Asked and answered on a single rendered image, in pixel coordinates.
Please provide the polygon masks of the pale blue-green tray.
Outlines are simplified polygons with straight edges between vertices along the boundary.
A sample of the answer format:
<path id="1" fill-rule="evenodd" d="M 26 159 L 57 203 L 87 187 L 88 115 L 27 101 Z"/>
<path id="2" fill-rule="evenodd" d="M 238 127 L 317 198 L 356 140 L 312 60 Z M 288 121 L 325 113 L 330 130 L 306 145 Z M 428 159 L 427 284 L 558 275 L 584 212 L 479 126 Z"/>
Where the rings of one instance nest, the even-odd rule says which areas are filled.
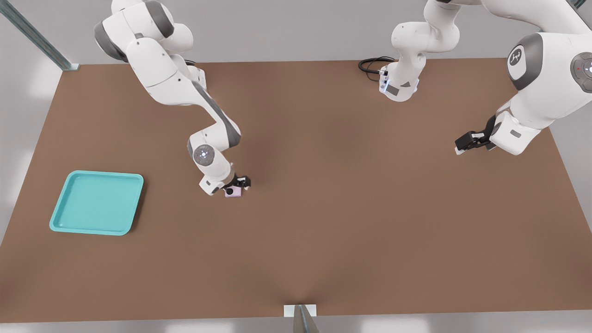
<path id="1" fill-rule="evenodd" d="M 76 170 L 49 222 L 56 232 L 121 236 L 131 229 L 144 179 L 138 173 Z"/>

